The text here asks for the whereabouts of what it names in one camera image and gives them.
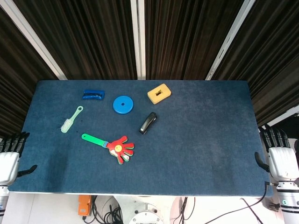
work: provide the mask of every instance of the white floor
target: white floor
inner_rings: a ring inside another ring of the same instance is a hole
[[[109,196],[99,196],[97,206],[103,207]],[[171,224],[179,214],[178,197],[171,209]],[[246,197],[248,204],[257,201],[255,198]],[[189,197],[185,210],[185,217],[188,217],[193,208],[194,198]],[[105,205],[103,214],[107,212],[109,204],[117,204],[112,198]],[[245,207],[246,204],[239,197],[196,197],[196,204],[193,215],[187,224],[204,224],[205,222],[231,210]],[[272,212],[263,204],[252,207],[263,224],[283,224],[280,213]],[[63,194],[19,194],[12,192],[8,201],[2,224],[83,224],[82,217],[78,216],[78,196]],[[244,209],[232,214],[223,216],[212,222],[213,224],[258,224],[256,217],[250,209]]]

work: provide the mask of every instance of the black curtain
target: black curtain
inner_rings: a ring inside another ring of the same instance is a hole
[[[68,79],[137,79],[129,0],[14,0]]]
[[[243,0],[145,0],[146,78],[206,78]]]
[[[214,80],[247,80],[258,125],[299,104],[299,1],[257,0]]]
[[[57,79],[0,8],[0,138],[20,132],[41,79]]]

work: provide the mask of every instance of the orange device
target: orange device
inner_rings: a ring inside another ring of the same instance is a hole
[[[92,206],[91,195],[79,195],[78,215],[89,216],[91,206]]]

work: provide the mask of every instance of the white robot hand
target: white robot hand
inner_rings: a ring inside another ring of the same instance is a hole
[[[259,128],[269,157],[269,165],[263,163],[259,153],[255,159],[259,167],[278,181],[276,187],[285,224],[297,224],[299,220],[299,168],[295,151],[290,147],[288,137],[282,130],[265,125]]]
[[[29,133],[22,132],[4,138],[0,142],[0,224],[4,216],[9,191],[7,187],[11,185],[16,178],[31,174],[37,167],[33,165],[30,169],[19,171],[19,159],[24,149],[24,144]]]

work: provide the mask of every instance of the blue disc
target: blue disc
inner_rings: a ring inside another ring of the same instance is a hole
[[[133,100],[128,96],[120,96],[113,102],[113,109],[119,114],[127,114],[133,109]]]

